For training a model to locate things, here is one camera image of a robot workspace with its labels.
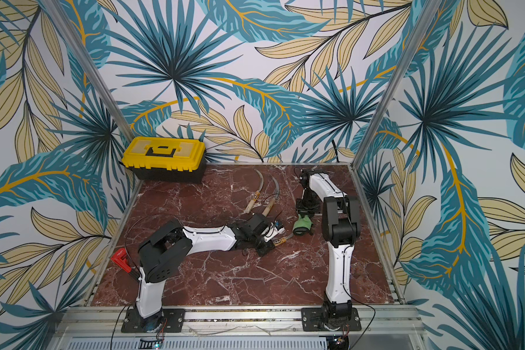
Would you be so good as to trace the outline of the green rag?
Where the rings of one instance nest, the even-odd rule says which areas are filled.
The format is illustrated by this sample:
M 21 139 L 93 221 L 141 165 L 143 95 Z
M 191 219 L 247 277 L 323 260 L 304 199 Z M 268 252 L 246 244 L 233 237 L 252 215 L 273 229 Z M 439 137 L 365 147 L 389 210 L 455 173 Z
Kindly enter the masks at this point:
M 293 225 L 293 234 L 296 236 L 303 236 L 310 233 L 312 225 L 313 223 L 309 215 L 299 215 Z

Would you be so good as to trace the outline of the sickle labelled handle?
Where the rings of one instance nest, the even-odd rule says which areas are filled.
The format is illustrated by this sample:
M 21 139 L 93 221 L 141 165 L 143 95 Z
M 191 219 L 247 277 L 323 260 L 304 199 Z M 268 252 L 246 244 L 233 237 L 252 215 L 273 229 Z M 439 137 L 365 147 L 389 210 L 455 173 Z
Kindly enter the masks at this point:
M 262 189 L 263 189 L 263 186 L 264 186 L 264 183 L 265 183 L 265 180 L 264 180 L 264 176 L 263 174 L 255 169 L 255 172 L 257 173 L 257 175 L 259 176 L 259 185 L 258 185 L 258 189 L 254 192 L 252 198 L 250 199 L 249 203 L 247 204 L 245 210 L 244 210 L 244 213 L 245 214 L 248 214 L 252 211 L 253 207 L 255 206 L 256 202 L 258 201 L 259 197 L 260 197 L 260 194 L 262 192 Z

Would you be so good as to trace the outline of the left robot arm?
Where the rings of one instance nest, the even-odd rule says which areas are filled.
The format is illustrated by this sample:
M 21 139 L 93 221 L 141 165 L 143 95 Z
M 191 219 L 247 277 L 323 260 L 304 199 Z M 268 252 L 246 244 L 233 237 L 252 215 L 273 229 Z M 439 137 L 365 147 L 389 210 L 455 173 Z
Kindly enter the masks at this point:
M 273 239 L 282 233 L 282 224 L 262 214 L 215 228 L 194 228 L 177 219 L 168 221 L 142 242 L 138 250 L 138 315 L 141 319 L 161 315 L 165 281 L 178 272 L 187 256 L 244 249 L 253 249 L 264 256 L 274 248 Z

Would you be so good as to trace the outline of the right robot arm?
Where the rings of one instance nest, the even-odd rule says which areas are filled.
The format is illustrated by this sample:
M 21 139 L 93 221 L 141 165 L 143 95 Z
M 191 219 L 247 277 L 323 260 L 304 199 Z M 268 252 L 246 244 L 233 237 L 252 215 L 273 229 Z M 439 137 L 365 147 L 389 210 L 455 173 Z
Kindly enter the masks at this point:
M 311 231 L 311 219 L 321 214 L 322 237 L 328 247 L 329 270 L 322 314 L 324 319 L 351 316 L 350 266 L 356 240 L 360 237 L 360 202 L 342 191 L 329 174 L 303 170 L 298 176 L 303 188 L 296 200 L 298 220 L 293 233 L 303 236 Z

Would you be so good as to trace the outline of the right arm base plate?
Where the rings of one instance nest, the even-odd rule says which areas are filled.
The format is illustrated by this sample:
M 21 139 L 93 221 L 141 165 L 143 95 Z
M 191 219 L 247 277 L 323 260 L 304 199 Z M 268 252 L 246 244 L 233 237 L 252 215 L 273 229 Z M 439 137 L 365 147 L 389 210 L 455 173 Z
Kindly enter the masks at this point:
M 333 316 L 323 308 L 302 308 L 301 322 L 304 332 L 341 332 L 342 330 L 361 331 L 362 325 L 356 309 L 341 311 Z

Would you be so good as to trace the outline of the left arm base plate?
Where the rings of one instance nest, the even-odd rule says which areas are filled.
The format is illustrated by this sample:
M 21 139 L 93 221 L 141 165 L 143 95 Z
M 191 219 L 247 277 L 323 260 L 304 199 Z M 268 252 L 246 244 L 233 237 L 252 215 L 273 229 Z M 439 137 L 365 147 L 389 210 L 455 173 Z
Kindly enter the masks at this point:
M 135 308 L 126 312 L 122 333 L 178 333 L 182 331 L 185 309 L 162 308 L 158 313 L 143 318 Z

